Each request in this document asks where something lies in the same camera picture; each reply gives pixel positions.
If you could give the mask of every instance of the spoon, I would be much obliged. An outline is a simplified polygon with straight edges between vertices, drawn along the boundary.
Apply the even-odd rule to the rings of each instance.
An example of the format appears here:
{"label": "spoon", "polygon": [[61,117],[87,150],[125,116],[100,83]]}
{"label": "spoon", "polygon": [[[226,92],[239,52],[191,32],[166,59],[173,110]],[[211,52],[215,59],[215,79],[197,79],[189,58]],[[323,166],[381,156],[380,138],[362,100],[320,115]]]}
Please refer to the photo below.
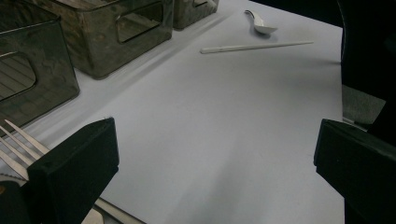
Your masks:
{"label": "spoon", "polygon": [[265,34],[265,35],[269,35],[273,31],[277,30],[276,27],[271,27],[271,26],[265,25],[264,21],[262,20],[262,18],[256,12],[251,11],[251,10],[246,10],[245,12],[246,13],[250,13],[250,15],[253,17],[253,19],[254,19],[254,29],[257,32]]}

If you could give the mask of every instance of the chopstick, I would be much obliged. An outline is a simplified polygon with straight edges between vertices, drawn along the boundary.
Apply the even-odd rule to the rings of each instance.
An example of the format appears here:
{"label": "chopstick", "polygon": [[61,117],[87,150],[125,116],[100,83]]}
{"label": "chopstick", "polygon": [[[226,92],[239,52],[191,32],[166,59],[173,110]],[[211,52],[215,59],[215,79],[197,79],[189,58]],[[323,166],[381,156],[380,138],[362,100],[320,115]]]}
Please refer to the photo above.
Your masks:
{"label": "chopstick", "polygon": [[200,50],[202,54],[207,53],[219,53],[225,51],[234,50],[245,50],[245,49],[269,49],[269,48],[279,48],[293,45],[304,45],[313,44],[314,41],[297,41],[297,42],[287,42],[287,43],[277,43],[277,44],[264,44],[264,45],[240,45],[240,46],[226,46],[226,47],[214,47],[214,48],[203,48]]}

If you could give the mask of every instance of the white table surface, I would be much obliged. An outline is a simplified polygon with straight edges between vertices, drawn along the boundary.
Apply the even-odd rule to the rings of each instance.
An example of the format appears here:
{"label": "white table surface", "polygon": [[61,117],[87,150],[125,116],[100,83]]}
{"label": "white table surface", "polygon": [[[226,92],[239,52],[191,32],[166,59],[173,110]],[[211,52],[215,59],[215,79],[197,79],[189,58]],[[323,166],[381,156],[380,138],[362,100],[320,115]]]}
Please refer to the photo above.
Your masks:
{"label": "white table surface", "polygon": [[[245,9],[279,29],[259,35]],[[120,171],[102,197],[148,224],[344,223],[313,164],[322,119],[342,119],[341,28],[247,0],[219,10],[25,127],[53,148],[116,121]],[[277,49],[200,48],[312,40]]]}

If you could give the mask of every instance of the plastic bin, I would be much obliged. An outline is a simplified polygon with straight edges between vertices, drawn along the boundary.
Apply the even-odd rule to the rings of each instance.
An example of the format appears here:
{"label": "plastic bin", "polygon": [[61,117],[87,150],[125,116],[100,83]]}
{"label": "plastic bin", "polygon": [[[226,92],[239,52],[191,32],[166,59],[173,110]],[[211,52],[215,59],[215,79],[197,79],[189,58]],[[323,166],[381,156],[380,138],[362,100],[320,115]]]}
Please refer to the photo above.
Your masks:
{"label": "plastic bin", "polygon": [[218,10],[219,0],[175,0],[174,28],[182,30]]}
{"label": "plastic bin", "polygon": [[62,17],[73,65],[102,79],[172,37],[173,0],[28,0]]}
{"label": "plastic bin", "polygon": [[60,18],[0,0],[0,125],[9,119],[22,126],[78,93]]}

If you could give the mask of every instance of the fork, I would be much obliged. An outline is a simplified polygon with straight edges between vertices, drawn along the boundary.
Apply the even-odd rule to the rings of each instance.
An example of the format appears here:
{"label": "fork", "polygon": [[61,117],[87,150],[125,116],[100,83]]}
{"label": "fork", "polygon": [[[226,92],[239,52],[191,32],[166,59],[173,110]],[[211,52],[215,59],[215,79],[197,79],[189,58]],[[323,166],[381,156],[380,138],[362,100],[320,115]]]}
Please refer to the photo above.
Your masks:
{"label": "fork", "polygon": [[[18,126],[10,122],[9,120],[5,119],[5,122],[8,123],[9,126],[11,126],[17,133],[19,133],[23,138],[25,138],[30,144],[32,144],[33,147],[38,149],[39,153],[44,155],[48,153],[50,150],[46,147],[44,147],[41,143],[39,143],[37,140],[35,140],[32,136],[27,134],[24,130],[20,129]],[[18,146],[23,148],[27,154],[30,155],[34,160],[40,159],[42,155],[37,154],[37,152],[34,152],[32,149],[30,149],[28,146],[26,146],[23,142],[21,142],[18,138],[16,138],[14,135],[12,135],[10,132],[8,132],[5,128],[3,128],[0,125],[0,130],[2,130],[12,141],[14,141]],[[33,161],[25,156],[24,154],[20,153],[15,147],[13,147],[11,144],[9,144],[6,140],[4,140],[2,137],[0,137],[0,142],[2,142],[10,151],[12,151],[18,158],[20,158],[27,166],[31,165]],[[22,166],[20,163],[12,159],[11,157],[8,156],[7,153],[5,153],[3,150],[0,148],[0,158],[9,166],[11,169],[13,169],[15,172],[17,172],[23,179],[26,181],[29,180],[29,176],[27,174],[26,168]],[[104,219],[103,216],[96,210],[91,209],[89,214],[85,217],[85,219],[82,221],[82,224],[104,224]]]}

